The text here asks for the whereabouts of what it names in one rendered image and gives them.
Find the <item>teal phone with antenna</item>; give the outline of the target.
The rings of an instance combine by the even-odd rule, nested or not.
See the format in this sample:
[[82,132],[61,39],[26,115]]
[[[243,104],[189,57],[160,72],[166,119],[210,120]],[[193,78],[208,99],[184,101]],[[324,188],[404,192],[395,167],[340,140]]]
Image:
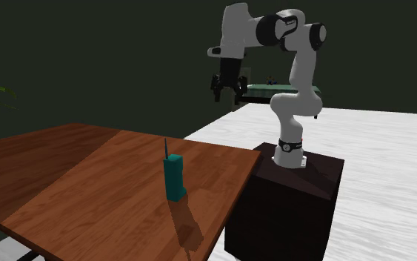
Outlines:
[[187,190],[183,184],[183,157],[169,154],[167,139],[164,139],[164,181],[167,200],[178,202]]

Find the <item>green-topped table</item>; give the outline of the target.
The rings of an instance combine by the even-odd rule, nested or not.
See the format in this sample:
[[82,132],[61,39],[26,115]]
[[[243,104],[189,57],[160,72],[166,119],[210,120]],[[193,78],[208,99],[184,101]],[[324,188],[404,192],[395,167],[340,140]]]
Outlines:
[[264,84],[247,84],[247,92],[243,96],[237,96],[235,93],[236,102],[259,104],[312,104],[320,100],[318,88],[315,86],[283,85],[274,80],[266,81]]

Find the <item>dark robot stand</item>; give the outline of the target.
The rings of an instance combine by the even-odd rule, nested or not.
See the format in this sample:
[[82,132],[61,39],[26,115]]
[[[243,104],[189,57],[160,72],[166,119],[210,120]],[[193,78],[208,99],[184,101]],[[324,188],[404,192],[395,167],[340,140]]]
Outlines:
[[306,152],[305,168],[277,166],[262,143],[224,230],[224,249],[240,261],[323,261],[344,160]]

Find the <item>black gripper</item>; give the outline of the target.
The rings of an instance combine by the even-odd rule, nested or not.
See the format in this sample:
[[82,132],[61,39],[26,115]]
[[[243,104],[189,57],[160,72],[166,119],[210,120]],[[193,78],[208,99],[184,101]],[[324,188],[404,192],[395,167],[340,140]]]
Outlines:
[[224,87],[232,87],[237,96],[243,96],[247,92],[247,77],[240,76],[242,59],[221,58],[220,75],[213,74],[210,89],[213,91],[215,102],[220,101],[221,90]]

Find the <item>brown wooden table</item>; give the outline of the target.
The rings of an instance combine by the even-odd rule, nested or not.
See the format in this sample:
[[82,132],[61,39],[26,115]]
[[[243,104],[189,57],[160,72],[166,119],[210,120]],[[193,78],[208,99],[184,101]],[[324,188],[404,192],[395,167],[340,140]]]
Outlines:
[[0,231],[47,261],[207,261],[259,155],[79,123],[0,139]]

